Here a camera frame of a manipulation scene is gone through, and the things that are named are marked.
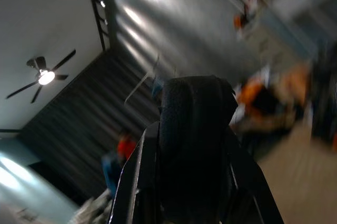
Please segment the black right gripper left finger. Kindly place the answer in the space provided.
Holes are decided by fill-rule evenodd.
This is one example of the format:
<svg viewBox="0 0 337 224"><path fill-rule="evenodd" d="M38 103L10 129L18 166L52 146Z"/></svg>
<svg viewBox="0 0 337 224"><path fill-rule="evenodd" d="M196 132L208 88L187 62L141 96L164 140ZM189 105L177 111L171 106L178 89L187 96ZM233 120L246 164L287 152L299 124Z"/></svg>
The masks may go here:
<svg viewBox="0 0 337 224"><path fill-rule="evenodd" d="M122 167L109 224L188 224L191 204L185 177L189 78L163 88L160 120L148 126Z"/></svg>

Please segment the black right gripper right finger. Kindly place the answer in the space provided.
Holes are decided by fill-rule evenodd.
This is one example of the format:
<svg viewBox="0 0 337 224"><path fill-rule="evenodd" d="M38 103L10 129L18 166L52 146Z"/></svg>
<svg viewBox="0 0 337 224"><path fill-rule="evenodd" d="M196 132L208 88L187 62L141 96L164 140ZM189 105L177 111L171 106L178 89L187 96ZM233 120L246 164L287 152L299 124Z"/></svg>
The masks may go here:
<svg viewBox="0 0 337 224"><path fill-rule="evenodd" d="M244 207L251 203L260 223L284 224L261 168L229 128L237 108L231 85L214 76L193 77L192 82L195 182L201 185L196 222L245 222Z"/></svg>

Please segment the red and blue object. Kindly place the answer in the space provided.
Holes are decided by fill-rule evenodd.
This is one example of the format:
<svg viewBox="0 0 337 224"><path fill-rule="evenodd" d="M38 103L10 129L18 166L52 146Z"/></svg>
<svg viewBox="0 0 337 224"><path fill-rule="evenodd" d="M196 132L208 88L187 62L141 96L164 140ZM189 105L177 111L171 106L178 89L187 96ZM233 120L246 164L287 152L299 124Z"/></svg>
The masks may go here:
<svg viewBox="0 0 337 224"><path fill-rule="evenodd" d="M119 134L117 150L102 157L102 168L106 185L114 198L122 169L133 153L137 142L132 138L129 130L123 129Z"/></svg>

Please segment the orange and black bag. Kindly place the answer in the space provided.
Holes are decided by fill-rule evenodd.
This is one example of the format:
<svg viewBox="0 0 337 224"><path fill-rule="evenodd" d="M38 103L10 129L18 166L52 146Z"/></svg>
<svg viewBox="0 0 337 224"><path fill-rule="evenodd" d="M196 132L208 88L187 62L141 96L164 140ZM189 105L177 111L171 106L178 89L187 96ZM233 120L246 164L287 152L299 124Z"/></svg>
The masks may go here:
<svg viewBox="0 0 337 224"><path fill-rule="evenodd" d="M239 134L291 129L303 117L310 74L311 65L304 63L281 73L268 85L261 76L242 81L231 129Z"/></svg>

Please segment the dark grey curtain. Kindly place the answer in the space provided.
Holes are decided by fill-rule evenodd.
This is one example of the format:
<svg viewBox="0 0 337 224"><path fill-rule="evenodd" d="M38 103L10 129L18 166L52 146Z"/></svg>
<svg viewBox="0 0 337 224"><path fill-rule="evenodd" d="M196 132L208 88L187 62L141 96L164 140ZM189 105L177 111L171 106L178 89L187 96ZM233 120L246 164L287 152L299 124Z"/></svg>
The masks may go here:
<svg viewBox="0 0 337 224"><path fill-rule="evenodd" d="M21 131L19 141L82 200L106 188L102 157L122 130L139 139L159 118L146 69L125 53L106 52L88 66Z"/></svg>

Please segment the black ceiling fan with light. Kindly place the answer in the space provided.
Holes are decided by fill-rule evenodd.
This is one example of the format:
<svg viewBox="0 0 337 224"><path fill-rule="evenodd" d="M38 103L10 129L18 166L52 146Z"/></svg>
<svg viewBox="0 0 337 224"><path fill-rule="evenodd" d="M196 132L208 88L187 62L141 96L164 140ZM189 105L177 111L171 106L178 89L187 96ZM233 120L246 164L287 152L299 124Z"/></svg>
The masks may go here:
<svg viewBox="0 0 337 224"><path fill-rule="evenodd" d="M70 59L72 59L76 54L76 49L73 49L66 57L64 57L60 62L58 62L54 67L48 68L46 64L46 59L43 56L38 56L32 58L26 62L26 65L32 69L37 71L35 75L35 80L32 83L29 83L20 89L10 93L6 96L6 99L12 98L13 96L38 85L38 88L31 100L31 104L35 103L41 90L44 86L50 84L54 80L65 81L68 78L67 74L57 74L56 71L62 67L65 63L67 63Z"/></svg>

